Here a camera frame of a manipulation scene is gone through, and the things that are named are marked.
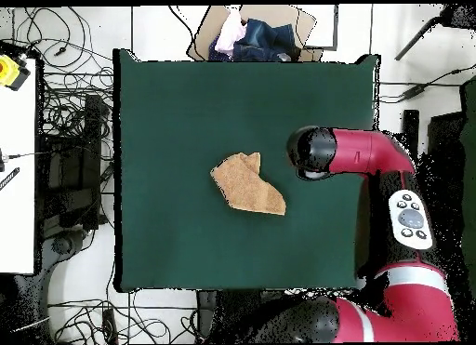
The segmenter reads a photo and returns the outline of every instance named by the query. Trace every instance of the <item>white table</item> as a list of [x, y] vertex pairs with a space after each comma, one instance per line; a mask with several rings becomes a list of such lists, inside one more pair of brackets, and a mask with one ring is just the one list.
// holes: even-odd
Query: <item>white table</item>
[[[18, 91], [0, 86], [0, 149], [3, 155], [35, 153], [35, 61]], [[34, 155], [5, 163], [3, 180], [14, 168], [20, 173], [0, 191], [0, 273], [33, 274], [34, 265]]]

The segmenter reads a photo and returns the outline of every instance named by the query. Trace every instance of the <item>black cable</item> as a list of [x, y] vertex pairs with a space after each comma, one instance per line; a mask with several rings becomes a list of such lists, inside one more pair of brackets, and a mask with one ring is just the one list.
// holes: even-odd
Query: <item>black cable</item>
[[111, 221], [109, 220], [108, 216], [106, 215], [106, 213], [104, 211], [104, 207], [102, 206], [102, 202], [100, 204], [100, 209], [102, 210], [102, 214], [104, 214], [104, 217], [106, 217], [106, 220], [108, 221], [109, 226], [111, 226], [112, 229], [114, 230], [114, 226], [111, 224]]
[[127, 293], [127, 345], [130, 344], [130, 293]]
[[[130, 340], [130, 334], [128, 335], [124, 335], [122, 334], [123, 331], [125, 331], [126, 329], [130, 330], [130, 327], [131, 326], [137, 326], [139, 329], [140, 329], [140, 333], [145, 333], [152, 341], [155, 341], [154, 340], [154, 337], [157, 337], [155, 335], [153, 335], [151, 332], [149, 332], [149, 330], [147, 329], [147, 327], [149, 325], [145, 325], [145, 326], [141, 326], [140, 325], [140, 322], [138, 322], [133, 316], [130, 316], [130, 313], [129, 315], [121, 312], [117, 307], [115, 307], [114, 304], [112, 304], [110, 301], [108, 300], [101, 300], [101, 299], [93, 299], [93, 300], [85, 300], [85, 301], [98, 301], [99, 303], [96, 304], [95, 306], [93, 307], [90, 307], [90, 306], [83, 306], [81, 307], [81, 309], [73, 316], [71, 317], [65, 324], [63, 327], [61, 327], [59, 330], [57, 330], [57, 332], [55, 332], [55, 335], [54, 335], [54, 340], [55, 342], [58, 342], [61, 338], [61, 336], [63, 335], [64, 331], [69, 329], [69, 328], [76, 328], [76, 330], [78, 330], [80, 332], [80, 336], [82, 338], [78, 339], [78, 340], [75, 340], [75, 342], [77, 341], [83, 341], [83, 343], [86, 345], [87, 344], [87, 341], [89, 339], [93, 339], [93, 343], [95, 345], [98, 345], [98, 343], [96, 342], [96, 339], [95, 339], [95, 334], [97, 334], [98, 332], [100, 333], [107, 333], [109, 334], [109, 332], [105, 331], [102, 327], [97, 327], [97, 326], [94, 326], [94, 323], [92, 322], [92, 319], [90, 319], [90, 313], [93, 312], [94, 310], [97, 310], [97, 309], [104, 309], [104, 306], [107, 306], [109, 308], [112, 308], [114, 311], [116, 311], [117, 313], [119, 313], [120, 315], [124, 316], [125, 318], [127, 318], [128, 320], [128, 327], [126, 327], [125, 329], [122, 329], [122, 330], [119, 330], [118, 331], [118, 336], [119, 334], [121, 334], [121, 336], [123, 338], [126, 338], [127, 340]], [[86, 316], [88, 318], [88, 322], [86, 321], [78, 321], [78, 319], [80, 317], [83, 317], [83, 316]], [[87, 325], [89, 327], [89, 330], [90, 330], [90, 333], [91, 335], [87, 338], [86, 336], [84, 336], [84, 334], [80, 331], [78, 325]]]
[[418, 85], [412, 86], [410, 89], [407, 89], [406, 91], [404, 91], [404, 93], [401, 93], [400, 95], [397, 95], [397, 96], [381, 96], [381, 98], [397, 99], [395, 101], [379, 100], [379, 102], [387, 103], [387, 104], [394, 104], [394, 103], [400, 103], [400, 102], [405, 101], [405, 100], [410, 100], [410, 99], [414, 98], [415, 96], [418, 96], [419, 94], [423, 93], [424, 90], [427, 88], [427, 86], [432, 86], [437, 81], [441, 80], [442, 78], [446, 77], [447, 75], [459, 74], [459, 73], [466, 72], [468, 70], [472, 70], [472, 69], [475, 69], [475, 68], [476, 68], [476, 63], [474, 63], [472, 66], [466, 67], [464, 69], [454, 69], [451, 72], [440, 75], [439, 77], [435, 78], [432, 81], [429, 81], [426, 84], [418, 84]]
[[142, 327], [144, 329], [147, 329], [148, 326], [150, 325], [154, 325], [154, 324], [160, 324], [162, 325], [164, 328], [165, 328], [165, 332], [163, 335], [161, 336], [155, 336], [154, 334], [151, 333], [151, 335], [154, 337], [154, 338], [162, 338], [163, 336], [165, 336], [165, 334], [167, 334], [168, 332], [168, 336], [169, 336], [169, 342], [170, 342], [170, 339], [171, 339], [171, 334], [170, 334], [170, 329], [168, 328], [168, 326], [163, 322], [161, 321], [160, 319], [156, 319], [156, 318], [151, 318], [151, 319], [148, 319], [148, 321], [153, 321], [152, 324], [148, 324], [148, 325], [145, 325], [145, 321], [142, 319], [142, 317], [139, 315], [139, 312], [138, 312], [138, 309], [136, 308], [136, 295], [138, 294], [138, 292], [140, 290], [136, 290], [134, 291], [134, 297], [132, 298], [132, 307], [134, 308], [134, 312], [136, 313], [136, 315], [138, 316], [139, 320], [140, 320], [140, 323], [142, 324]]
[[169, 344], [173, 344], [173, 343], [177, 340], [177, 338], [183, 336], [185, 333], [190, 333], [190, 332], [189, 332], [187, 329], [184, 329], [181, 333], [178, 333], [178, 334], [174, 337], [174, 339], [172, 339], [172, 340], [169, 342]]
[[11, 10], [11, 38], [15, 45], [15, 8]]
[[51, 272], [51, 270], [53, 270], [53, 268], [55, 266], [57, 266], [58, 264], [62, 263], [63, 261], [67, 261], [67, 260], [70, 260], [73, 256], [79, 254], [80, 252], [83, 252], [83, 251], [86, 251], [87, 249], [89, 249], [92, 245], [93, 245], [93, 242], [94, 242], [94, 237], [96, 235], [96, 231], [93, 231], [93, 235], [91, 237], [91, 242], [89, 243], [89, 245], [85, 248], [82, 248], [80, 249], [78, 252], [74, 252], [72, 255], [70, 255], [67, 259], [61, 259], [61, 256], [58, 256], [58, 259], [49, 267], [48, 270], [46, 270], [46, 273], [45, 275], [47, 275], [49, 272]]
[[192, 39], [191, 44], [193, 44], [193, 50], [195, 51], [195, 54], [197, 54], [197, 56], [200, 59], [206, 61], [206, 59], [202, 55], [200, 55], [197, 51], [197, 45], [195, 44], [195, 38], [193, 37], [192, 29], [190, 29], [189, 25], [187, 25], [187, 23], [185, 23], [185, 21], [173, 10], [172, 6], [168, 6], [168, 9], [170, 10], [172, 14], [174, 14], [175, 18], [177, 18], [182, 23], [182, 25], [187, 28], [187, 31], [189, 31], [190, 37]]
[[[106, 186], [108, 185], [108, 182], [109, 182], [109, 180], [107, 180], [107, 181], [105, 182], [104, 187], [102, 188], [101, 191], [104, 191], [104, 190], [106, 189]], [[96, 206], [97, 202], [100, 202], [100, 197], [101, 197], [101, 195], [100, 195], [100, 192], [99, 192], [99, 195], [96, 197], [96, 199], [94, 200], [94, 202], [91, 203], [91, 205], [86, 209], [86, 211], [84, 211], [83, 214], [81, 214], [81, 215], [76, 219], [76, 221], [74, 222], [74, 224], [72, 224], [72, 226], [75, 226], [75, 225], [77, 225], [77, 224], [79, 224], [79, 223], [81, 222], [81, 219], [91, 210], [91, 208], [93, 208], [94, 206]], [[60, 226], [60, 224], [57, 223], [56, 225], [54, 225], [54, 226], [51, 227], [50, 229], [54, 229], [54, 228], [57, 228], [57, 227], [59, 227], [59, 226]]]
[[[48, 308], [81, 308], [83, 307], [82, 305], [76, 304], [76, 303], [83, 303], [87, 301], [103, 301], [101, 299], [87, 299], [87, 300], [71, 300], [71, 301], [65, 301], [62, 303], [52, 303], [48, 304]], [[117, 306], [118, 309], [127, 309], [126, 306]], [[136, 306], [138, 309], [145, 309], [145, 310], [181, 310], [181, 311], [192, 311], [195, 310], [195, 307], [155, 307], [155, 306]]]
[[197, 327], [195, 326], [195, 322], [193, 321], [193, 318], [195, 317], [195, 315], [198, 313], [198, 309], [197, 310], [193, 310], [192, 312], [192, 315], [190, 317], [190, 327], [192, 328], [192, 334], [196, 337], [196, 338], [200, 338], [202, 340], [205, 340], [206, 337], [204, 335], [202, 335], [202, 333], [200, 333], [197, 329]]
[[[148, 329], [148, 328], [149, 328], [150, 326], [152, 326], [152, 325], [162, 324], [162, 323], [163, 323], [162, 321], [158, 321], [158, 320], [153, 320], [153, 319], [152, 319], [152, 321], [151, 321], [149, 324], [144, 325], [144, 328], [145, 328], [145, 329]], [[156, 337], [156, 338], [162, 338], [163, 336], [165, 336], [165, 334], [166, 334], [167, 332], [168, 332], [168, 334], [170, 335], [170, 330], [169, 330], [169, 328], [168, 328], [168, 327], [165, 327], [165, 333], [164, 333], [162, 336], [155, 336], [155, 337]], [[139, 331], [138, 333], [136, 333], [134, 336], [131, 336], [130, 338], [132, 339], [132, 338], [134, 338], [134, 337], [137, 337], [137, 336], [138, 336], [139, 334], [141, 334], [141, 333], [142, 333], [142, 331]]]
[[368, 42], [368, 54], [372, 55], [372, 35], [374, 31], [374, 4], [370, 7], [370, 36]]
[[[78, 22], [80, 23], [81, 29], [82, 29], [82, 45], [78, 46], [73, 43], [71, 43], [71, 29], [69, 25], [64, 21], [64, 19], [56, 12], [53, 11], [49, 8], [39, 8], [39, 9], [34, 9], [32, 13], [28, 11], [27, 8], [25, 8], [25, 12], [27, 14], [27, 19], [22, 22], [18, 28], [17, 28], [17, 33], [18, 30], [21, 28], [22, 25], [25, 24], [25, 22], [29, 21], [30, 25], [28, 27], [28, 32], [27, 32], [27, 42], [21, 42], [20, 40], [15, 39], [16, 36], [13, 36], [13, 40], [17, 40], [19, 43], [23, 43], [27, 45], [28, 47], [34, 47], [34, 49], [38, 50], [40, 52], [42, 58], [45, 60], [47, 64], [52, 66], [55, 69], [58, 69], [59, 71], [64, 73], [64, 78], [63, 78], [63, 84], [59, 84], [56, 82], [48, 82], [47, 76], [45, 77], [45, 104], [44, 104], [44, 118], [45, 118], [45, 124], [43, 126], [43, 131], [45, 134], [55, 134], [60, 137], [84, 137], [84, 122], [85, 120], [90, 120], [86, 118], [85, 115], [85, 99], [86, 95], [91, 95], [91, 94], [96, 94], [101, 97], [101, 99], [104, 101], [106, 106], [111, 110], [112, 109], [112, 81], [108, 84], [106, 83], [105, 79], [110, 78], [112, 80], [112, 68], [111, 67], [100, 67], [98, 62], [95, 59], [95, 56], [100, 56], [103, 57], [107, 60], [109, 58], [104, 57], [96, 52], [94, 52], [94, 47], [92, 44], [92, 39], [91, 39], [91, 31], [90, 31], [90, 26], [88, 22], [82, 18], [72, 7], [69, 7], [71, 12], [75, 15], [75, 17], [78, 19]], [[39, 27], [37, 23], [37, 16], [40, 12], [51, 12], [54, 14], [63, 24], [65, 24], [65, 27], [68, 31], [68, 38], [66, 41], [64, 40], [59, 40], [56, 38], [45, 38], [43, 36], [43, 33], [41, 31], [41, 28]], [[86, 29], [85, 25], [88, 30], [89, 34], [89, 44], [91, 45], [91, 49], [86, 48]], [[38, 31], [40, 39], [34, 40], [32, 39], [31, 32], [33, 27]], [[55, 42], [52, 46], [48, 47], [46, 50], [40, 50], [38, 48], [38, 45], [42, 42], [45, 41], [52, 41]], [[49, 50], [51, 50], [54, 46], [59, 45], [59, 44], [64, 44], [64, 46], [72, 46], [75, 49], [79, 49], [80, 53], [79, 56], [71, 61], [68, 64], [65, 65], [56, 65], [54, 64], [51, 60], [48, 60], [47, 54]], [[87, 58], [85, 61], [83, 61], [76, 69], [74, 69], [71, 72], [68, 72], [65, 70], [68, 66], [72, 66], [84, 56], [85, 53], [89, 53], [89, 58]], [[89, 60], [95, 61], [95, 63], [99, 66], [99, 71], [90, 76], [89, 81], [87, 80], [87, 76], [77, 76], [73, 74], [75, 70], [77, 70], [79, 67], [84, 65], [86, 62]], [[66, 79], [67, 77], [72, 77], [73, 81], [72, 82], [67, 82]], [[93, 80], [98, 78], [99, 82], [105, 86], [105, 88], [101, 88], [98, 86], [93, 85]], [[80, 87], [81, 83], [86, 83], [87, 87], [83, 88]], [[55, 90], [52, 85], [63, 85], [65, 90]], [[111, 128], [109, 126], [109, 118], [107, 116], [101, 116], [99, 119], [101, 121], [101, 137], [103, 139], [106, 139], [109, 137], [109, 135], [112, 133]], [[94, 140], [88, 140], [85, 139], [85, 144], [89, 144], [93, 142]], [[110, 156], [106, 157], [101, 155], [102, 160], [112, 160], [112, 151], [111, 147], [109, 144], [106, 143], [106, 146], [109, 150]]]
[[[56, 151], [48, 151], [45, 153], [55, 153]], [[17, 159], [21, 158], [22, 156], [30, 156], [30, 155], [42, 155], [45, 153], [21, 153], [21, 154], [16, 154], [16, 155], [7, 155], [8, 159]]]
[[114, 276], [115, 260], [112, 263], [111, 275], [109, 276], [108, 284], [106, 285], [106, 300], [109, 301], [109, 285], [111, 284], [112, 277]]

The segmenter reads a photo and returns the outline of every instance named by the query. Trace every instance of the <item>white floor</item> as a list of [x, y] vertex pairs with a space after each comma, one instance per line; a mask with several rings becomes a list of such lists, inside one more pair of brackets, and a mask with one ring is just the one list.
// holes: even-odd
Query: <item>white floor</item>
[[[439, 14], [442, 5], [339, 5], [337, 51], [325, 51], [322, 61], [355, 62], [362, 55], [372, 53], [381, 55], [380, 94], [398, 96], [407, 88], [408, 83], [425, 83], [443, 73], [454, 69], [469, 67], [476, 62], [476, 39], [469, 31], [437, 27], [421, 39], [406, 54], [396, 61], [394, 58], [401, 48], [413, 37], [420, 27], [430, 18]], [[180, 7], [184, 20], [195, 32], [206, 7]], [[81, 46], [82, 32], [76, 16], [67, 7], [55, 8], [65, 19], [71, 29], [71, 42]], [[90, 25], [94, 51], [110, 58], [112, 49], [131, 49], [140, 60], [191, 60], [185, 54], [190, 43], [190, 36], [183, 25], [174, 18], [167, 7], [75, 7], [74, 10]], [[22, 8], [15, 10], [15, 25], [18, 27], [26, 19]], [[11, 11], [0, 9], [0, 39], [11, 37]], [[66, 38], [64, 24], [53, 14], [43, 11], [35, 20], [43, 36], [49, 38]], [[322, 34], [329, 36], [331, 22], [323, 22]], [[319, 33], [316, 25], [314, 36]], [[18, 40], [26, 39], [27, 28], [20, 28]], [[32, 28], [30, 38], [39, 34]], [[46, 48], [52, 43], [42, 43]], [[86, 41], [86, 48], [91, 45]], [[67, 52], [53, 57], [55, 64], [67, 64], [75, 59], [78, 51], [68, 47]], [[97, 58], [98, 64], [90, 61], [77, 69], [80, 73], [96, 73], [100, 66], [112, 66], [104, 58]], [[75, 66], [65, 68], [73, 70]], [[46, 72], [57, 72], [46, 66]], [[426, 126], [432, 116], [456, 112], [461, 109], [458, 85], [469, 80], [476, 72], [463, 72], [450, 75], [430, 86], [422, 95], [401, 103], [384, 104], [379, 107], [380, 129], [393, 132], [400, 130], [403, 110], [420, 111], [420, 151], [424, 151]], [[105, 192], [112, 192], [110, 183]], [[103, 195], [105, 212], [113, 225], [112, 196]], [[85, 299], [105, 299], [106, 285], [112, 271], [114, 235], [109, 225], [102, 226], [97, 232], [93, 245], [68, 262], [61, 263], [55, 270], [49, 289], [49, 303], [78, 301], [84, 305]], [[118, 294], [110, 287], [110, 299], [117, 307], [124, 307], [127, 313], [129, 297]], [[192, 291], [183, 290], [143, 290], [137, 294], [136, 306], [140, 316], [160, 318], [170, 328], [174, 337], [183, 329], [180, 317], [190, 316], [196, 307], [196, 296]], [[51, 328], [56, 330], [77, 312], [77, 308], [55, 307], [50, 309]], [[117, 315], [119, 328], [127, 326], [125, 317]], [[161, 335], [164, 329], [152, 326], [151, 331]], [[131, 335], [138, 333], [131, 328]], [[77, 333], [66, 331], [64, 338], [77, 338]], [[190, 334], [182, 335], [176, 342], [193, 342]], [[168, 342], [168, 337], [157, 339]], [[132, 343], [151, 343], [143, 333], [131, 339]]]

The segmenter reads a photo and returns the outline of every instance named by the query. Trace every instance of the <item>blue fabric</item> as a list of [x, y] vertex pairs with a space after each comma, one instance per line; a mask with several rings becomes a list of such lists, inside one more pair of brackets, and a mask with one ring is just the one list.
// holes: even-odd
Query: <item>blue fabric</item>
[[209, 61], [231, 61], [230, 57], [227, 54], [223, 54], [222, 52], [217, 52], [215, 50], [215, 46], [217, 45], [219, 35], [215, 37], [215, 40], [212, 41], [210, 47], [208, 49], [208, 60]]
[[248, 20], [245, 37], [233, 46], [234, 61], [282, 61], [278, 54], [295, 49], [291, 24], [272, 28], [261, 20]]

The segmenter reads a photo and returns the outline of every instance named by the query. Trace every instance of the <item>cardboard box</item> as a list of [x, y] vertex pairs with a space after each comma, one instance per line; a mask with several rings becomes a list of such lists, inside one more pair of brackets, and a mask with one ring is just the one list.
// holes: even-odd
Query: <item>cardboard box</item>
[[[228, 18], [229, 11], [224, 6], [210, 6], [195, 35], [195, 44], [191, 43], [187, 55], [194, 60], [202, 60], [197, 52], [208, 60], [210, 44], [221, 32], [223, 23]], [[262, 20], [272, 28], [288, 23], [293, 25], [295, 45], [302, 48], [315, 25], [315, 18], [310, 14], [289, 5], [243, 5], [240, 14], [242, 20]], [[323, 52], [321, 49], [303, 49], [299, 61], [319, 61]]]

